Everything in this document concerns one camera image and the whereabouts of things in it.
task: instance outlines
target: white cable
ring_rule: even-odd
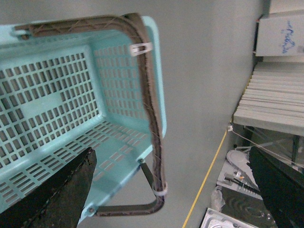
[[[234,132],[233,129],[231,129],[230,132],[233,132],[234,134],[238,135],[239,137],[241,137],[241,138],[243,138],[243,139],[245,139],[245,140],[251,142],[252,144],[256,145],[256,146],[259,147],[259,148],[264,149],[264,150],[267,151],[267,152],[270,152],[270,153],[274,154],[275,156],[277,156],[277,157],[279,157],[279,158],[281,158],[281,159],[284,159],[284,160],[286,160],[286,161],[288,161],[288,162],[291,162],[291,165],[297,166],[297,167],[299,167],[299,168],[304,168],[304,165],[295,163],[295,162],[293,162],[293,161],[291,161],[291,160],[289,160],[289,159],[287,159],[287,158],[285,158],[285,157],[282,157],[282,156],[280,156],[280,155],[278,155],[278,154],[276,154],[276,153],[274,153],[274,152],[272,152],[272,151],[270,151],[270,150],[264,148],[263,146],[260,146],[259,144],[257,144],[257,143],[255,143],[255,142],[249,140],[248,138],[245,138],[244,136],[242,136],[242,135],[240,135],[240,134]]]

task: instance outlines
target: black object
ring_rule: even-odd
[[[88,148],[0,214],[1,228],[76,228],[97,163]]]
[[[304,175],[253,147],[250,167],[264,204],[279,228],[304,227]]]

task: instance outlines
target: shopping basket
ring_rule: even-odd
[[[152,18],[142,22],[130,14],[0,26],[0,213],[88,147],[97,166],[80,220],[122,215],[98,210],[152,150],[160,165],[159,37]],[[166,184],[155,178],[163,199]]]

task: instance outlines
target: plastic grid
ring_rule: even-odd
[[[136,57],[127,45],[94,51],[96,65],[109,113],[146,120],[143,109]]]
[[[0,168],[98,114],[84,53],[0,70]]]

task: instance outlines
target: dark surface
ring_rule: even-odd
[[[0,214],[0,227],[75,228],[89,193],[96,155],[83,151],[33,192]]]
[[[256,147],[251,149],[249,161],[277,226],[304,227],[304,175]]]
[[[259,228],[276,228],[262,200],[222,187],[225,205],[222,213]]]

